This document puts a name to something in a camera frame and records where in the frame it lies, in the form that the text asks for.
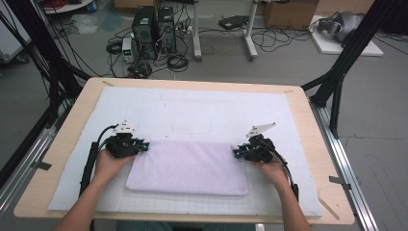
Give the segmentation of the white metal stand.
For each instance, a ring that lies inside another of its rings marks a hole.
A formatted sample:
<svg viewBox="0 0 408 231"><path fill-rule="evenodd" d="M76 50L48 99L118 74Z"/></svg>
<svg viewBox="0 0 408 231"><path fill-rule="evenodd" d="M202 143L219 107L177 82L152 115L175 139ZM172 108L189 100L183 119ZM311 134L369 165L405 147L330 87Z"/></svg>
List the white metal stand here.
<svg viewBox="0 0 408 231"><path fill-rule="evenodd" d="M197 61L202 60L200 37L198 32L198 4L200 0L192 0L193 4L193 32L192 32L192 43L193 43L193 57ZM248 16L247 27L242 31L242 37L244 38L245 44L248 49L248 59L252 62L258 57L254 42L251 37L252 28L254 24L254 19L258 7L259 0L250 0L250 10Z"/></svg>

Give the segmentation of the white power supply unit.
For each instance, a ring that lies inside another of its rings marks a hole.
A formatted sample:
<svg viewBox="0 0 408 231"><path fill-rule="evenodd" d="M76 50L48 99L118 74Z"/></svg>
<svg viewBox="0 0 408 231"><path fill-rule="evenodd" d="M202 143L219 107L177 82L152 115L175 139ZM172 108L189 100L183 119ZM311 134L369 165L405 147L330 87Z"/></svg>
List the white power supply unit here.
<svg viewBox="0 0 408 231"><path fill-rule="evenodd" d="M122 55L124 62L127 64L131 64L135 61L134 44L131 38L124 38L122 40Z"/></svg>

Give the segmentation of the person's blue trousers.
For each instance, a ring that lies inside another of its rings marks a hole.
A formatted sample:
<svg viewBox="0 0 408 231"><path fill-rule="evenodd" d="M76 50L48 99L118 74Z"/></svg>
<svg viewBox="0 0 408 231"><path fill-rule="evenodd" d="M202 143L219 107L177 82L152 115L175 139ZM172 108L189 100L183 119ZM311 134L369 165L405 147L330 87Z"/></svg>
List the person's blue trousers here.
<svg viewBox="0 0 408 231"><path fill-rule="evenodd" d="M254 224L209 223L202 228L173 227L167 222L118 221L115 231L256 231Z"/></svg>

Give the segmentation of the grey rounded device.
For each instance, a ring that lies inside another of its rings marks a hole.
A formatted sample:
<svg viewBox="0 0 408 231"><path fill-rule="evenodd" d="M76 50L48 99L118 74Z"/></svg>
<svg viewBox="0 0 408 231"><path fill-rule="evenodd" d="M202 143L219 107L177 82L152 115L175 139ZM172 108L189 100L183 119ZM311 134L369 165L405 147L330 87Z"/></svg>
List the grey rounded device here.
<svg viewBox="0 0 408 231"><path fill-rule="evenodd" d="M317 30L325 31L337 42L345 42L362 22L364 16L361 13L351 11L335 12L331 16L321 18Z"/></svg>

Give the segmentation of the white foam mat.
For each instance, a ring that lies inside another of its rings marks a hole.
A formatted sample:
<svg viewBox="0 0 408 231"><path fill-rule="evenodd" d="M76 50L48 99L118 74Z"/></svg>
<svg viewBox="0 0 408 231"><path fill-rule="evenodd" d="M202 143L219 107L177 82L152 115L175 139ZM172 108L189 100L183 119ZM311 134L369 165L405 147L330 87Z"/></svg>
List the white foam mat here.
<svg viewBox="0 0 408 231"><path fill-rule="evenodd" d="M308 218L322 215L317 190L296 130L289 98L284 93L218 90L164 90L105 88L65 164L49 210L66 211L77 200L90 145L114 134L126 120L135 137L154 140L228 142L233 151L247 141L254 125L275 122L264 132L286 159L299 187L299 205ZM178 215L281 215L276 189L262 172L244 162L248 194L137 192L126 188L134 162L127 165L103 192L100 212L136 212Z"/></svg>

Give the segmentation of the white round table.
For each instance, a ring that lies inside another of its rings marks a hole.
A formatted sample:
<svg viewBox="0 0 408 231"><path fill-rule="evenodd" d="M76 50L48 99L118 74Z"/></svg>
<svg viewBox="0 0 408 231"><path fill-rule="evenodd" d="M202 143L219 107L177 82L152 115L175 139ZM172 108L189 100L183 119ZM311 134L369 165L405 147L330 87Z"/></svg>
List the white round table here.
<svg viewBox="0 0 408 231"><path fill-rule="evenodd" d="M54 13L66 13L75 11L81 8L86 7L88 4L92 4L94 0L82 0L80 4L65 4L61 8L53 9L53 8L45 8L46 14L54 14Z"/></svg>

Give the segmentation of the black flat device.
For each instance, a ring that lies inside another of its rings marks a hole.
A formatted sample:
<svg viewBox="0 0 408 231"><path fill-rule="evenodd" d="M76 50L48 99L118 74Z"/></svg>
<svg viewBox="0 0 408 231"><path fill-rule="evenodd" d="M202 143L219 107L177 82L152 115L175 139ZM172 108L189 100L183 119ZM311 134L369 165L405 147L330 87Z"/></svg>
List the black flat device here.
<svg viewBox="0 0 408 231"><path fill-rule="evenodd" d="M232 30L239 28L248 22L246 15L234 15L227 18L223 18L218 22L218 25L225 30Z"/></svg>

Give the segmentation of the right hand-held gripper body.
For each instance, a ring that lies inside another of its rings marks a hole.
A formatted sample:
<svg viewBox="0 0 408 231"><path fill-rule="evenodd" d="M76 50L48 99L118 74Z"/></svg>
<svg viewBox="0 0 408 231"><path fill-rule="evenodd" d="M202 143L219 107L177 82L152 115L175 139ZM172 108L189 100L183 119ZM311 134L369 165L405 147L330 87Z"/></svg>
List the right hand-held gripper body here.
<svg viewBox="0 0 408 231"><path fill-rule="evenodd" d="M254 125L246 134L249 144L246 146L247 150L243 154L243 158L247 161L254 161L260 163L269 163L272 160L270 141L267 142L263 132L266 132L276 123L272 122L263 125Z"/></svg>

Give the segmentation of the pink printed towel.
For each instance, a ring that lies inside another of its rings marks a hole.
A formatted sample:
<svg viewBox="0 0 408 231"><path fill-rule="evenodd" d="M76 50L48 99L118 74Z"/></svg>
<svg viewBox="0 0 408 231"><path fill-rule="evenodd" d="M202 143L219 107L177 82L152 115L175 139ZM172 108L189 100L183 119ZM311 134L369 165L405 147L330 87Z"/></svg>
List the pink printed towel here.
<svg viewBox="0 0 408 231"><path fill-rule="evenodd" d="M232 144L216 141L152 141L136 157L126 188L153 193L248 194L244 162L234 157Z"/></svg>

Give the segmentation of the white cabinet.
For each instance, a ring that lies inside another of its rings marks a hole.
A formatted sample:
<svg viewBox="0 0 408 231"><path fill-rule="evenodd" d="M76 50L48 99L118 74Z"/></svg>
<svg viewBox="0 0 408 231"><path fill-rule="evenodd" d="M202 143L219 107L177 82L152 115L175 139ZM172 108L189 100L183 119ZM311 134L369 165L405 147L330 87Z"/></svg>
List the white cabinet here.
<svg viewBox="0 0 408 231"><path fill-rule="evenodd" d="M13 13L3 11L6 19L11 23L11 26L25 39L27 43L32 40L20 24L19 20ZM0 20L0 61L4 64L9 63L23 49L21 43L10 32L6 25Z"/></svg>

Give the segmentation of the white floor board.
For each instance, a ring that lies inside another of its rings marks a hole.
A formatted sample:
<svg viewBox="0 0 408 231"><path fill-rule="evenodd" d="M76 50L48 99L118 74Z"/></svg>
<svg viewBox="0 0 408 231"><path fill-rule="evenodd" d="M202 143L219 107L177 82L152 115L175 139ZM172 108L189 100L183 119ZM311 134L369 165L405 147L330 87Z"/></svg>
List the white floor board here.
<svg viewBox="0 0 408 231"><path fill-rule="evenodd" d="M326 32L319 32L316 29L320 19L321 15L314 15L311 21L310 32L312 33L313 42L321 54L340 55L343 52L342 46ZM383 51L370 41L361 55L365 57L381 57Z"/></svg>

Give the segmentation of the teal floor sheet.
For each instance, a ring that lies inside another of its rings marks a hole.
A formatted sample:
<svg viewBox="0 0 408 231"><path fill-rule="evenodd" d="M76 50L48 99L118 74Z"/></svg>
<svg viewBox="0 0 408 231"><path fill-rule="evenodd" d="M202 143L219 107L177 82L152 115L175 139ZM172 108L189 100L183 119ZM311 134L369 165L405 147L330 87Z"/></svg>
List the teal floor sheet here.
<svg viewBox="0 0 408 231"><path fill-rule="evenodd" d="M101 24L101 29L105 32L113 32L123 23L123 18L117 12L107 12Z"/></svg>

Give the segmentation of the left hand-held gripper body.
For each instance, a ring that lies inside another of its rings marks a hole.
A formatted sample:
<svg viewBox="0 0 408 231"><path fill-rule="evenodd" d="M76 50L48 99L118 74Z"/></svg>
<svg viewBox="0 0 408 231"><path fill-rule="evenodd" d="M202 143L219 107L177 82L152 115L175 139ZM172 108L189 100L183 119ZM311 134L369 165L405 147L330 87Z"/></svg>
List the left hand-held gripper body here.
<svg viewBox="0 0 408 231"><path fill-rule="evenodd" d="M140 152L141 140L133 137L135 129L126 120L115 128L115 135L105 140L108 151L115 158L135 156Z"/></svg>

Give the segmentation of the black computer tower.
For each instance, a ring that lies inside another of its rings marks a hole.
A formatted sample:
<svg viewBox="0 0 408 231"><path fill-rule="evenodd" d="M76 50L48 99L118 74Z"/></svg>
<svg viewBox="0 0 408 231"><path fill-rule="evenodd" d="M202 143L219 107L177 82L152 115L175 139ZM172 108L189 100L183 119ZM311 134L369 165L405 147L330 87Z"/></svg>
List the black computer tower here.
<svg viewBox="0 0 408 231"><path fill-rule="evenodd" d="M154 44L157 40L157 20L153 6L139 6L132 23L135 41L140 57L146 60L156 58Z"/></svg>
<svg viewBox="0 0 408 231"><path fill-rule="evenodd" d="M175 53L176 39L174 33L174 13L172 7L160 7L158 9L158 24L162 48L167 53Z"/></svg>

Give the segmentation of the person's left hand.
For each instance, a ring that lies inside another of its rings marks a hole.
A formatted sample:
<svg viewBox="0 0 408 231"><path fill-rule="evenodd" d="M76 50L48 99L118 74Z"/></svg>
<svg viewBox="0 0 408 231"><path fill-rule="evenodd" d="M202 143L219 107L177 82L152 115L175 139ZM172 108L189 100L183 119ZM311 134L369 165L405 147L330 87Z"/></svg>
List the person's left hand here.
<svg viewBox="0 0 408 231"><path fill-rule="evenodd" d="M101 182L109 182L125 165L134 159L134 156L116 158L107 149L103 149L99 152L96 160L94 179Z"/></svg>

